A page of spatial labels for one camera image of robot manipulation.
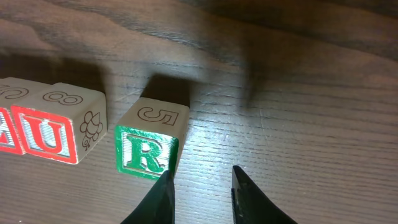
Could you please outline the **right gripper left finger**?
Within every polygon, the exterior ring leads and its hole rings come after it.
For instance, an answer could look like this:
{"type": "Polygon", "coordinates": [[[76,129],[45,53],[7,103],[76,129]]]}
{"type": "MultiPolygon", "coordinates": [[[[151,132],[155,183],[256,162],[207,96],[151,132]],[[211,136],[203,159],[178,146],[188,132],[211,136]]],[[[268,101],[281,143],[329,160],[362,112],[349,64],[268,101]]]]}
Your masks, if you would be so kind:
{"type": "Polygon", "coordinates": [[[174,224],[175,188],[169,170],[165,171],[140,204],[121,224],[174,224]]]}

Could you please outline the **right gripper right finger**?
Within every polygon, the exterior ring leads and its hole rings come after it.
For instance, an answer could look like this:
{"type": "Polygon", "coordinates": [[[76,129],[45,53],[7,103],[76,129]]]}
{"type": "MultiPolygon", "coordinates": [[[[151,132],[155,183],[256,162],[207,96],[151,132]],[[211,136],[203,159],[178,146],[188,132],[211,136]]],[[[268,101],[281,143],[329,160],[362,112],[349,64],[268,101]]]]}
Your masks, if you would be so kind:
{"type": "Polygon", "coordinates": [[[234,224],[297,224],[254,183],[240,166],[232,168],[234,224]]]}

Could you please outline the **green R block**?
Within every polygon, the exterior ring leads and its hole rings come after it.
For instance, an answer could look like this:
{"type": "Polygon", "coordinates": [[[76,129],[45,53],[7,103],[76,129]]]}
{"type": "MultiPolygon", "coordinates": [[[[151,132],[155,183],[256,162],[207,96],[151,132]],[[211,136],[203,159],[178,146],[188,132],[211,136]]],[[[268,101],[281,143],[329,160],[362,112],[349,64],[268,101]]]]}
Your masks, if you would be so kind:
{"type": "Polygon", "coordinates": [[[190,108],[139,98],[114,129],[116,169],[120,173],[157,180],[175,175],[185,144],[190,108]]]}

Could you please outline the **red U block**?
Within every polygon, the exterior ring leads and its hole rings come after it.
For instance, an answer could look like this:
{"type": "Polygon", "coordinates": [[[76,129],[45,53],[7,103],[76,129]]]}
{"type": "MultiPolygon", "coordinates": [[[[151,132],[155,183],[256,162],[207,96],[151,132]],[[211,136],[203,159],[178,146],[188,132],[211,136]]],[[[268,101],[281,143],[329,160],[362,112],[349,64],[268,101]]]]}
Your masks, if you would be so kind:
{"type": "Polygon", "coordinates": [[[78,164],[106,135],[103,92],[66,83],[53,84],[11,105],[26,153],[78,164]]]}

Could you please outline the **red E block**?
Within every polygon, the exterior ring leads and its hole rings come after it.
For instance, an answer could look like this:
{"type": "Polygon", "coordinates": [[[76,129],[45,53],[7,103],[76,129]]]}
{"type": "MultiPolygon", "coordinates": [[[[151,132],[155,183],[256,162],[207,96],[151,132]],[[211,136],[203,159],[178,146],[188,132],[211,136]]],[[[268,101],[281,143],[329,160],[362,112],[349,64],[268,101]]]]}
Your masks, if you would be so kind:
{"type": "Polygon", "coordinates": [[[46,83],[7,77],[1,79],[1,151],[24,155],[11,106],[50,86],[46,83]]]}

